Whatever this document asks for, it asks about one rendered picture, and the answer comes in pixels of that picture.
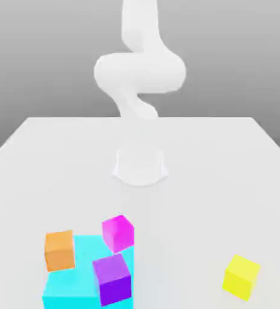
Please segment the small magenta cube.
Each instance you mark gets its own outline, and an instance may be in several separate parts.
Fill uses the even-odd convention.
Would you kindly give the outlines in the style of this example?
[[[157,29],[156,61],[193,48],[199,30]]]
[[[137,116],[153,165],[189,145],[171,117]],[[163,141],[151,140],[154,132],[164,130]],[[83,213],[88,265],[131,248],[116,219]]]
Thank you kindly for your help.
[[[135,229],[123,215],[102,222],[102,237],[112,253],[121,252],[135,243]]]

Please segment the small purple cube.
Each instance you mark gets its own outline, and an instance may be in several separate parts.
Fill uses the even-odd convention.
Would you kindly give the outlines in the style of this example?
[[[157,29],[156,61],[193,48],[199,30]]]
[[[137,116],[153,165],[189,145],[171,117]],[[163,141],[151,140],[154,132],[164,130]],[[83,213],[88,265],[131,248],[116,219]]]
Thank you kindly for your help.
[[[102,307],[132,297],[132,276],[119,253],[92,262]]]

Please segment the small orange cube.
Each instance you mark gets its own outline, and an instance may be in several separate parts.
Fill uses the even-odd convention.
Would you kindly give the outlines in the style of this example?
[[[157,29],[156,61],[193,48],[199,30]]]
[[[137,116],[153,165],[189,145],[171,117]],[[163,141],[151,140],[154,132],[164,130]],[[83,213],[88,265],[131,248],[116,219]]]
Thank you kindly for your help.
[[[49,272],[75,268],[74,240],[71,230],[46,233],[45,261]]]

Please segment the small yellow cube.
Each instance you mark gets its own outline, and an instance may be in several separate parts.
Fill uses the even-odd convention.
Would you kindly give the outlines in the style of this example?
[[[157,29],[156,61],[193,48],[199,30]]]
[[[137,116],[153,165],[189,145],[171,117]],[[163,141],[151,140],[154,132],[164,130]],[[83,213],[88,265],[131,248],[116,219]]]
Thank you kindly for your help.
[[[235,254],[224,271],[223,289],[248,301],[255,286],[261,266]]]

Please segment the large cyan box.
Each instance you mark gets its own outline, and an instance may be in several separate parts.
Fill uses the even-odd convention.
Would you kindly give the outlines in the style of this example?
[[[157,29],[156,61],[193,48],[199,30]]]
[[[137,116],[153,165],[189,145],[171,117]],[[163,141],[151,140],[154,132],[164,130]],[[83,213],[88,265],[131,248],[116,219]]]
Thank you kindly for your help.
[[[92,262],[112,255],[100,235],[74,236],[75,268],[51,272],[43,309],[133,309],[133,298],[102,307]]]

